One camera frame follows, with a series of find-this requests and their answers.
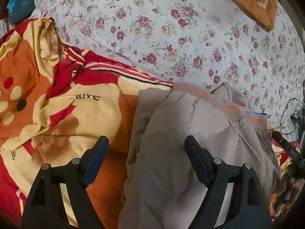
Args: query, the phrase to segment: polka dot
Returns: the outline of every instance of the polka dot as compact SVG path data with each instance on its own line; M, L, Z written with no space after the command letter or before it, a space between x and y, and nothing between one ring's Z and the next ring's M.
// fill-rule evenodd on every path
M26 106L26 100L22 99L17 103L17 111L20 112L22 111Z
M8 101L0 101L0 113L2 113L5 109L7 109L9 105Z
M2 119L2 123L4 126L8 125L9 123L11 123L14 119L14 113L12 111L7 112L3 119Z
M9 89L13 85L14 79L12 77L9 77L4 82L4 88Z
M11 100L12 101L18 100L21 97L21 93L22 93L21 87L20 86L15 86L12 89L12 92L11 92L11 95L10 95Z

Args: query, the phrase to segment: white floral fabric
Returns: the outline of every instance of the white floral fabric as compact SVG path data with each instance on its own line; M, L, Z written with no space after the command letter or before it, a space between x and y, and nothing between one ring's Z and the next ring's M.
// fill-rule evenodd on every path
M32 17L52 16L66 41L159 78L207 89L223 82L277 128L287 101L303 99L305 54L279 4L265 31L231 0L35 0ZM297 102L289 106L282 131Z

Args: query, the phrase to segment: blue bag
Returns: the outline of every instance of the blue bag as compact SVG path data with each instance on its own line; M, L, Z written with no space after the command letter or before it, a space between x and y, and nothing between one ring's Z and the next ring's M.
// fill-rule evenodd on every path
M31 14L35 9L35 3L34 0L10 0L6 8L11 23L15 23Z

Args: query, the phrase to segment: silver screw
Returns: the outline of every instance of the silver screw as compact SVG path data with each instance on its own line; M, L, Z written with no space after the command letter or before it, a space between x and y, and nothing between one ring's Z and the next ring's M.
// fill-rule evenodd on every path
M80 159L79 159L79 158L74 158L74 159L72 159L72 161L71 161L72 164L79 164L79 162L80 162Z
M220 158L214 158L214 163L216 164L221 164L222 163L222 160Z
M251 168L252 168L252 165L249 164L249 163L245 163L245 167L246 167L247 169L251 169Z
M49 164L44 164L44 165L41 166L41 168L44 169L44 170L48 169L49 167L50 167Z

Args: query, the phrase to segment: orange fabric border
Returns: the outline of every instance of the orange fabric border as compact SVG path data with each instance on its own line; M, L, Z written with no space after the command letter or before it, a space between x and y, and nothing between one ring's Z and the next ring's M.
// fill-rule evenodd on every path
M239 3L248 13L249 16L260 22L267 29L274 29L274 23L278 10L277 0L268 0L266 9L260 7L254 0L234 0Z

